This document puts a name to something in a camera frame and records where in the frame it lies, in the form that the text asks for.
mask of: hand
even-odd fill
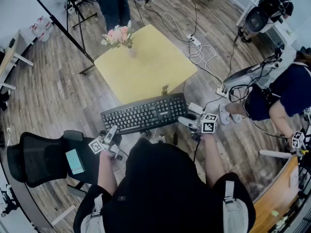
[[[101,160],[111,160],[111,158],[113,157],[114,155],[110,151],[107,151],[107,150],[102,150],[100,153]]]
[[[201,140],[202,141],[208,142],[211,139],[214,139],[214,136],[212,134],[202,134],[201,135]]]

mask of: chair armrest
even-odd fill
[[[76,130],[65,130],[63,138],[67,140],[82,141],[83,133]]]

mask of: jeans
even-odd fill
[[[127,0],[96,0],[105,18],[107,31],[115,26],[127,26],[131,19]]]

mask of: mesh chair back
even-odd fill
[[[62,138],[47,139],[27,132],[21,135],[20,145],[29,187],[67,177],[68,164],[62,142]]]

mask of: shoe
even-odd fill
[[[158,137],[157,137],[157,142],[158,143],[166,143],[166,137],[164,136],[164,135],[159,135]]]
[[[231,114],[231,116],[235,123],[240,123],[242,121],[242,116],[239,114]]]
[[[251,42],[252,42],[252,39],[249,38],[248,40],[246,40],[245,37],[242,37],[242,38],[241,38],[241,41],[244,42],[244,43],[251,43]]]
[[[224,104],[219,105],[219,115],[220,115],[220,121],[224,125],[228,125],[230,123],[230,113],[225,110]]]
[[[242,31],[243,27],[238,28],[238,36],[243,37],[244,32]]]

